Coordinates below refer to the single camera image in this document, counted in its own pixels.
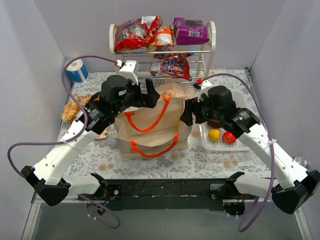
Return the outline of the peach plastic grocery bag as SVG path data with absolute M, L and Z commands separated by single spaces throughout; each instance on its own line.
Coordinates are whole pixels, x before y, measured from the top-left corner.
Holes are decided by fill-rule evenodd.
M 159 100 L 167 98 L 183 98 L 184 100 L 188 100 L 196 97 L 196 92 L 193 87 L 185 82 L 163 83 L 156 87 L 155 90 L 159 94 Z

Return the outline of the canvas tote bag orange handles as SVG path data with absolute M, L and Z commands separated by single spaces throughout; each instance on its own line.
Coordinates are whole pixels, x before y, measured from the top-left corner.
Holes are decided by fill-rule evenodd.
M 159 100 L 154 108 L 144 107 L 118 115 L 113 125 L 122 159 L 154 159 L 171 150 L 187 149 L 192 127 L 180 120 L 184 109 L 183 98 L 167 97 Z

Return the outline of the large red snack bag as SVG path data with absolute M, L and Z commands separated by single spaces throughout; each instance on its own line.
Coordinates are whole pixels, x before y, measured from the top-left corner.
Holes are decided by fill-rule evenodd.
M 120 53 L 146 47 L 155 39 L 162 24 L 159 15 L 142 16 L 120 24 L 114 36 L 114 51 Z

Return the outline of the orange snack packet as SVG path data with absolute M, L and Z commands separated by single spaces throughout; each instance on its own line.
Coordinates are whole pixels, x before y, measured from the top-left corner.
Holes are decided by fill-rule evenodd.
M 170 26 L 159 28 L 154 40 L 146 46 L 146 50 L 158 47 L 174 47 L 174 34 Z

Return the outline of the purple snack bag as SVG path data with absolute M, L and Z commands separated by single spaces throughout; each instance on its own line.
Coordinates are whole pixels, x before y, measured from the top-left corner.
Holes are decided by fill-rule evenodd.
M 179 46 L 202 45 L 210 40 L 208 29 L 200 19 L 175 17 L 173 32 Z

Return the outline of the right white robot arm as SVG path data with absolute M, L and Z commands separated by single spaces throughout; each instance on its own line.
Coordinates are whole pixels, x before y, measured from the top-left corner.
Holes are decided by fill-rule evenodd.
M 215 121 L 249 147 L 271 170 L 269 179 L 246 177 L 237 172 L 224 185 L 228 195 L 249 194 L 272 199 L 284 213 L 293 214 L 320 185 L 320 173 L 297 163 L 273 139 L 249 109 L 237 107 L 226 87 L 202 87 L 198 97 L 187 99 L 180 119 L 191 126 Z

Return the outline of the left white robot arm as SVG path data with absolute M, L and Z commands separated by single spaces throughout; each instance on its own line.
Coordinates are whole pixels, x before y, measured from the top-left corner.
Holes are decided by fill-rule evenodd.
M 67 196 L 85 194 L 92 199 L 103 199 L 107 181 L 97 173 L 85 176 L 64 176 L 66 169 L 91 142 L 110 125 L 116 117 L 130 107 L 154 108 L 160 95 L 153 81 L 145 80 L 146 93 L 140 84 L 120 75 L 112 75 L 101 84 L 84 105 L 85 112 L 78 113 L 61 144 L 54 147 L 34 166 L 25 166 L 21 173 L 35 192 L 49 206 L 56 206 Z

